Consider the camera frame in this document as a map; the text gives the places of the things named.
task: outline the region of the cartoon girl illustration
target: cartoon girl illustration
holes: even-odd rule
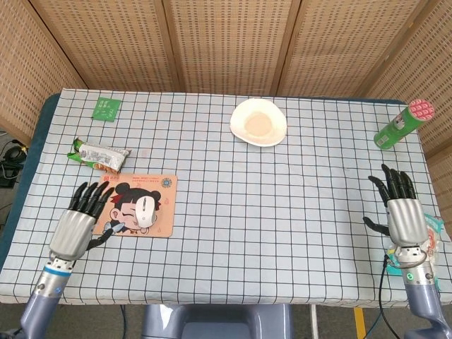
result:
[[[162,197],[159,191],[147,191],[145,189],[131,189],[129,184],[122,182],[116,186],[116,196],[112,197],[114,203],[110,211],[111,221],[105,223],[104,231],[112,228],[113,232],[126,234],[147,234],[149,228],[141,228],[135,216],[135,205],[142,196],[152,196],[155,200],[155,210],[159,210],[159,200]]]

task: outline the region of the green snack package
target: green snack package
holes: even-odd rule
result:
[[[99,97],[94,108],[93,119],[113,122],[116,119],[120,105],[121,100]]]
[[[72,143],[74,153],[68,153],[68,158],[81,162],[95,170],[104,170],[118,174],[131,150],[101,146],[86,143],[77,138]]]

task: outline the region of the red can lid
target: red can lid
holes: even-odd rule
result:
[[[413,100],[410,102],[409,108],[413,117],[422,121],[430,120],[435,115],[433,105],[426,100]]]

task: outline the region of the robot finger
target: robot finger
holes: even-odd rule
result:
[[[90,215],[98,219],[100,217],[100,213],[102,213],[102,210],[104,209],[105,203],[107,202],[108,198],[112,195],[114,191],[114,187],[110,187],[102,196],[102,198],[99,199],[99,201],[96,203],[96,205],[93,208],[92,213]]]
[[[87,182],[84,182],[80,185],[80,187],[77,188],[76,192],[73,194],[71,202],[69,203],[69,210],[76,210],[78,205],[78,199],[80,199],[83,190],[88,185]]]
[[[80,212],[83,212],[85,210],[86,204],[91,197],[91,193],[95,190],[96,187],[97,182],[88,187],[88,189],[83,194],[82,199],[80,199],[80,202],[77,205],[77,210],[79,210]]]
[[[398,191],[397,191],[397,185],[396,185],[396,181],[394,179],[393,173],[391,172],[389,167],[386,166],[385,164],[381,164],[381,169],[383,170],[384,175],[386,176],[386,182],[388,184],[389,196],[391,197],[391,199],[399,198]]]
[[[90,242],[88,242],[88,248],[86,250],[89,251],[90,249],[94,249],[95,247],[102,245],[104,242],[106,242],[112,236],[112,234],[113,234],[113,229],[109,228],[108,230],[105,231],[104,234],[102,234],[97,239],[90,240]]]
[[[389,228],[387,226],[376,224],[372,220],[370,220],[368,217],[363,217],[362,220],[364,221],[364,224],[371,230],[389,237]]]
[[[383,200],[385,207],[388,207],[388,200],[391,199],[391,196],[389,195],[389,191],[386,188],[385,184],[377,177],[373,177],[370,175],[368,176],[368,178],[379,189],[381,200]]]
[[[407,192],[407,198],[416,199],[415,187],[412,184],[412,181],[411,181],[410,177],[408,176],[408,174],[406,174],[405,172],[400,172],[400,176],[402,177],[402,181],[405,185],[405,189]]]
[[[397,192],[398,192],[399,198],[402,198],[402,199],[407,198],[407,192],[405,190],[405,187],[403,185],[402,178],[400,177],[399,172],[397,172],[395,169],[392,169],[391,173],[393,175],[395,183],[397,184]]]
[[[108,186],[109,182],[103,182],[94,192],[93,196],[90,199],[90,202],[87,204],[85,210],[83,212],[87,214],[91,214],[93,211],[94,206],[96,205],[97,201],[99,200],[100,195],[104,191],[105,187]]]

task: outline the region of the blue table edge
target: blue table edge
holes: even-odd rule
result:
[[[39,165],[42,149],[44,148],[47,134],[52,123],[55,109],[61,93],[51,95],[42,106],[40,117],[37,121],[36,129],[31,140],[31,146],[28,150],[27,160],[22,171],[18,191],[13,202],[13,206],[8,215],[5,228],[0,237],[0,272],[5,264],[11,243],[13,241],[14,232],[22,213],[23,204],[27,198],[28,189],[35,176],[37,166]],[[391,99],[363,99],[363,98],[339,98],[339,97],[294,97],[294,99],[310,99],[310,100],[335,100],[335,101],[355,101],[370,102],[390,105],[405,105],[403,101]]]

